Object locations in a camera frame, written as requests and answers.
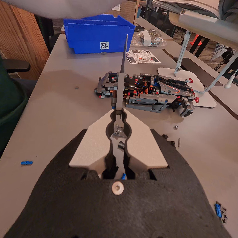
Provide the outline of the white book stand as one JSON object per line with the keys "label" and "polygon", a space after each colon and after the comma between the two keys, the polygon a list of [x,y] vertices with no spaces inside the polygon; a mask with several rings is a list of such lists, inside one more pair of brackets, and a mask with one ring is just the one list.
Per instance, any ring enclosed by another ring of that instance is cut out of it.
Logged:
{"label": "white book stand", "polygon": [[[189,78],[193,79],[195,83],[195,92],[198,93],[196,96],[199,97],[198,106],[205,108],[216,107],[217,104],[208,91],[215,86],[216,82],[218,82],[218,80],[238,57],[238,23],[229,22],[227,20],[224,21],[186,9],[182,9],[180,14],[170,12],[169,20],[173,25],[184,28],[187,30],[187,32],[184,36],[184,42],[180,50],[176,68],[158,68],[158,73],[162,76],[168,76],[172,79],[180,79],[181,82]],[[194,73],[181,70],[182,59],[185,54],[186,46],[188,45],[190,32],[197,33],[210,40],[236,49],[234,55],[230,58],[227,65],[213,80],[213,82],[205,88],[202,87],[202,83]]]}

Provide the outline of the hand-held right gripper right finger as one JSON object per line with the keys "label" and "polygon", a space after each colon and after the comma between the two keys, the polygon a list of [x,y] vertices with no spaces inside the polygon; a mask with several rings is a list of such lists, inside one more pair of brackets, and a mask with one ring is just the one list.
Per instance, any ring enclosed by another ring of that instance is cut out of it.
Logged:
{"label": "hand-held right gripper right finger", "polygon": [[123,165],[126,174],[141,174],[149,169],[167,168],[168,163],[151,129],[126,109],[122,109],[123,132],[127,136]]}

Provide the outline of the orange traffic cone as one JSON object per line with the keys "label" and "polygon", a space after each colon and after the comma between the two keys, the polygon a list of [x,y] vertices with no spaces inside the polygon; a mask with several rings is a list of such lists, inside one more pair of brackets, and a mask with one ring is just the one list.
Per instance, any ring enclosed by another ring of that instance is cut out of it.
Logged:
{"label": "orange traffic cone", "polygon": [[198,43],[198,44],[197,44],[197,46],[201,46],[201,44],[202,44],[202,41],[201,41],[201,40],[202,40],[202,36],[200,36],[200,35],[196,34],[196,36],[195,36],[194,40],[193,40],[193,41],[191,41],[191,42],[190,42],[190,44],[193,46],[193,45],[194,45],[194,43],[196,43],[196,44]]}

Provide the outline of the blue and black lego pin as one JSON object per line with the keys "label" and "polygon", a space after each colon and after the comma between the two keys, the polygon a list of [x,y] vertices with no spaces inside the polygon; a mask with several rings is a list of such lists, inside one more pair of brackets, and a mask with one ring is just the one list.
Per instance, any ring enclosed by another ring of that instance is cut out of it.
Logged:
{"label": "blue and black lego pin", "polygon": [[214,208],[215,208],[216,215],[224,224],[226,224],[228,219],[226,215],[226,209],[217,201],[214,204]]}

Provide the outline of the blue bin with white label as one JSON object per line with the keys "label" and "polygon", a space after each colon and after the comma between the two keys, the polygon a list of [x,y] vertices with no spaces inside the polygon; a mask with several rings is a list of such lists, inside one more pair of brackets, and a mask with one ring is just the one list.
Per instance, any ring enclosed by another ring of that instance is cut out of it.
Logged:
{"label": "blue bin with white label", "polygon": [[127,35],[128,52],[135,30],[135,25],[121,16],[108,14],[63,21],[68,46],[76,54],[123,52]]}

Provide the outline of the instruction booklet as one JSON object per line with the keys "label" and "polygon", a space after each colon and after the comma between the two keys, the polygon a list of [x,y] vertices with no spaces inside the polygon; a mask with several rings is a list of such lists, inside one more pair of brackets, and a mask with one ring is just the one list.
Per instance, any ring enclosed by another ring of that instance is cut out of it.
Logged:
{"label": "instruction booklet", "polygon": [[153,0],[152,4],[174,13],[186,9],[221,20],[238,17],[237,0]]}

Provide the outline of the printed paper leaflet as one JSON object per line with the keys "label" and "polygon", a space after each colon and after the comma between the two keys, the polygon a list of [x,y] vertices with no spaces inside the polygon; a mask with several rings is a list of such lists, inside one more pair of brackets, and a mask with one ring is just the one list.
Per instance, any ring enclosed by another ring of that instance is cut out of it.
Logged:
{"label": "printed paper leaflet", "polygon": [[227,49],[228,49],[228,46],[225,46],[217,42],[211,61],[221,57],[222,54],[227,51]]}

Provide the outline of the white sticker sheet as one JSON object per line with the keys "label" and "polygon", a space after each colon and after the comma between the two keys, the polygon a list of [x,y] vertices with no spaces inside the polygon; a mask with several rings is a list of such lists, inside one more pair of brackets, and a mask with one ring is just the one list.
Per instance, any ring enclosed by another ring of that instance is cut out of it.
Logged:
{"label": "white sticker sheet", "polygon": [[130,64],[152,64],[161,63],[150,51],[148,50],[129,50],[126,53],[126,58]]}

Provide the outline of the black desk mat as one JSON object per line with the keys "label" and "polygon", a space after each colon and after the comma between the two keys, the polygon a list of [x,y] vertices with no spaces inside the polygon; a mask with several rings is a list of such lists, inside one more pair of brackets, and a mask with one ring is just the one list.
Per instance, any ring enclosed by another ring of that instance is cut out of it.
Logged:
{"label": "black desk mat", "polygon": [[[168,55],[168,57],[171,58],[170,65],[167,63],[164,67],[173,69],[172,76],[174,76],[174,70],[176,68],[179,52],[173,56],[171,51],[169,51],[169,48],[162,48],[162,50]],[[193,89],[198,89],[199,91],[204,90],[204,87],[209,86],[219,74],[201,60],[191,58],[187,55],[187,53],[185,53],[185,56],[182,60],[181,71],[182,70],[190,71],[196,75],[198,79],[194,79],[192,77],[194,80],[192,87]]]}

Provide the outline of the grey lego vehicle model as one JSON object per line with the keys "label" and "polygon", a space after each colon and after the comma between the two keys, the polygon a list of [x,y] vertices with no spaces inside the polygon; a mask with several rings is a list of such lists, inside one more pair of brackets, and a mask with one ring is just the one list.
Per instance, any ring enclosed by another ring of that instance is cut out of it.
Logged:
{"label": "grey lego vehicle model", "polygon": [[161,75],[124,74],[123,101],[129,108],[161,113],[166,108],[173,111],[180,106],[184,109],[180,116],[187,117],[194,112],[193,102],[199,103],[192,87],[191,78],[185,81]]}

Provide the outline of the cardboard box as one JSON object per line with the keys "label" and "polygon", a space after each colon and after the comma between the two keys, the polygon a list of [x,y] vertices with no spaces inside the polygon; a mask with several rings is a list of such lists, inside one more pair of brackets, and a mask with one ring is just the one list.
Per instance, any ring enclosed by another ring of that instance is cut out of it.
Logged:
{"label": "cardboard box", "polygon": [[113,7],[108,14],[114,17],[120,16],[128,22],[135,24],[139,8],[139,0],[126,0],[121,4]]}

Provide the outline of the clear plastic parts bag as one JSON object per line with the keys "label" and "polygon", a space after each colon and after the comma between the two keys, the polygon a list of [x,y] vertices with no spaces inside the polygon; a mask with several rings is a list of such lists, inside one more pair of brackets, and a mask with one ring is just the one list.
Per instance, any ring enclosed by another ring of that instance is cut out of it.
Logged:
{"label": "clear plastic parts bag", "polygon": [[167,42],[163,40],[162,35],[158,30],[143,30],[134,32],[131,46],[147,46],[147,47],[162,47],[166,46]]}

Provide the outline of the person's left forearm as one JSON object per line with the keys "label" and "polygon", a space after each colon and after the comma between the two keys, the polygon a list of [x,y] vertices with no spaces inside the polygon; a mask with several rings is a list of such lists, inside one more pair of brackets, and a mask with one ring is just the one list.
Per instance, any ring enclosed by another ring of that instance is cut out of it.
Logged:
{"label": "person's left forearm", "polygon": [[49,19],[81,19],[111,10],[125,0],[3,0]]}

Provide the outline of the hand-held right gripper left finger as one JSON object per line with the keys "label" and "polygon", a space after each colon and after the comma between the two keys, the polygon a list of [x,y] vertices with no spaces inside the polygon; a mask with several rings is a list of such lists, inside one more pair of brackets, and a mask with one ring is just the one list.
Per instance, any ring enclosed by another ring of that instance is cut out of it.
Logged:
{"label": "hand-held right gripper left finger", "polygon": [[111,136],[115,120],[116,110],[112,109],[88,127],[69,163],[71,168],[95,170],[98,174],[113,168]]}

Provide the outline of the grey lego wing assembly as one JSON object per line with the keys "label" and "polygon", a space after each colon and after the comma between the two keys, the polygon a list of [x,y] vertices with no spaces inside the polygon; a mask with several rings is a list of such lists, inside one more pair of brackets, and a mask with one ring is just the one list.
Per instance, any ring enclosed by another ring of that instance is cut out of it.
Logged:
{"label": "grey lego wing assembly", "polygon": [[117,73],[118,76],[118,86],[117,91],[113,91],[113,96],[111,99],[111,106],[112,109],[116,111],[116,114],[122,117],[122,109],[123,109],[123,91],[124,91],[124,78],[126,73],[124,72],[124,65],[125,65],[125,58],[126,58],[126,51],[127,51],[127,42],[128,42],[128,35],[126,35],[126,41],[124,44],[124,51],[121,63],[121,70]]}

